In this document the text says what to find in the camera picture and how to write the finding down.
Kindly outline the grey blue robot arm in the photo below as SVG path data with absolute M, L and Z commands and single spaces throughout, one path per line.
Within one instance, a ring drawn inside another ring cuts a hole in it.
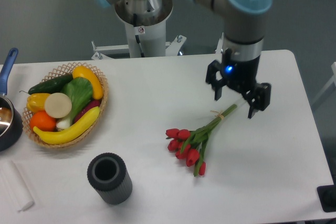
M 96 0 L 113 6 L 127 32 L 132 58 L 166 56 L 166 20 L 172 0 Z M 265 35 L 266 17 L 272 0 L 191 0 L 225 21 L 221 61 L 207 67 L 206 83 L 220 99 L 222 87 L 240 93 L 249 104 L 248 117 L 270 104 L 271 85 L 258 83 L 256 74 Z

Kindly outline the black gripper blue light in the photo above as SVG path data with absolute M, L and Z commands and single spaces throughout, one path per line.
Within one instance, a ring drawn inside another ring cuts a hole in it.
M 271 84 L 258 83 L 256 74 L 260 57 L 249 61 L 237 61 L 231 50 L 222 54 L 222 65 L 214 60 L 207 67 L 205 82 L 212 86 L 215 92 L 214 100 L 218 101 L 222 96 L 222 87 L 243 94 L 243 98 L 249 104 L 248 118 L 251 119 L 258 111 L 264 111 L 270 105 Z M 217 73 L 222 78 L 217 80 Z

